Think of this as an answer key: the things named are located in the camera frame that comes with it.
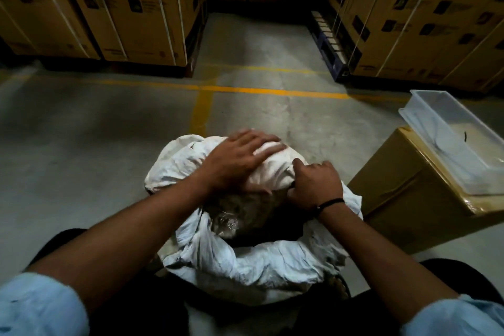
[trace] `white cloth bag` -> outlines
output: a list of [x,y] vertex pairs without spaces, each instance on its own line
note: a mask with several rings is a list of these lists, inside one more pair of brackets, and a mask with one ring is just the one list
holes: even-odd
[[[189,176],[225,137],[186,135],[170,142],[145,179],[155,192]],[[261,151],[276,143],[265,144]],[[265,161],[250,181],[272,190],[294,181],[292,161],[305,159],[287,148]],[[343,185],[348,207],[362,218],[362,197]],[[210,217],[199,208],[176,231],[178,251],[163,259],[164,266],[223,299],[248,305],[284,300],[305,292],[311,284],[334,276],[345,265],[347,252],[318,220],[305,223],[298,241],[276,241],[233,249],[211,231]]]

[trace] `clear plastic container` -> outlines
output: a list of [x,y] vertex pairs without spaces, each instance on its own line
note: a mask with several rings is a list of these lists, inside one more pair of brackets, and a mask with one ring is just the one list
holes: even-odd
[[411,91],[399,113],[471,195],[504,194],[504,140],[445,91]]

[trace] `rolled-up sleeve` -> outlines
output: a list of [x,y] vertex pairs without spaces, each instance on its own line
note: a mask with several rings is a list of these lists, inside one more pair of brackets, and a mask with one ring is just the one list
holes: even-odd
[[0,334],[84,336],[88,316],[71,287],[25,272],[0,288]]
[[504,335],[504,307],[461,295],[422,309],[403,326],[405,336]]

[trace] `person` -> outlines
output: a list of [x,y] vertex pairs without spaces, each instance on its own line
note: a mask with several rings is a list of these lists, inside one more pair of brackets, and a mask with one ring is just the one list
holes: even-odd
[[[250,174],[286,148],[278,144],[255,154],[270,141],[280,139],[257,130],[236,132],[186,179],[87,231],[53,239],[0,289],[0,334],[187,333],[186,327],[173,325],[186,321],[178,284],[170,285],[169,279],[155,284],[155,276],[147,278],[144,267],[209,196],[226,189],[256,189],[247,183]],[[504,334],[502,299],[485,278],[463,263],[455,270],[450,264],[455,280],[444,282],[450,274],[440,279],[345,205],[341,180],[330,162],[305,166],[294,160],[293,167],[290,198],[309,211],[322,208],[318,220],[345,247],[371,287],[346,301],[326,300],[310,290],[306,296],[312,302],[301,309],[293,332]],[[446,270],[442,265],[438,275]],[[129,296],[140,306],[133,310]],[[133,325],[133,318],[142,321]]]

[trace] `gray floor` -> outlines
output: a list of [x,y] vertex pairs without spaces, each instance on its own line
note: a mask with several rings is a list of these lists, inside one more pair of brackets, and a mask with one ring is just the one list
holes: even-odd
[[[189,90],[190,85],[232,92]],[[239,88],[266,88],[277,94]],[[281,91],[341,93],[335,98]],[[378,96],[375,101],[345,93]],[[308,161],[328,159],[345,182],[393,130],[406,93],[352,91],[335,84],[305,27],[213,14],[193,79],[53,73],[36,64],[0,73],[0,282],[22,269],[53,235],[87,228],[145,196],[143,179],[170,140],[203,128],[242,127],[282,137]],[[205,112],[206,104],[211,103]],[[469,108],[504,135],[504,103]],[[470,263],[504,293],[501,225],[425,251]],[[366,283],[350,261],[352,294]],[[274,334],[295,308],[223,327],[191,309],[193,334]]]

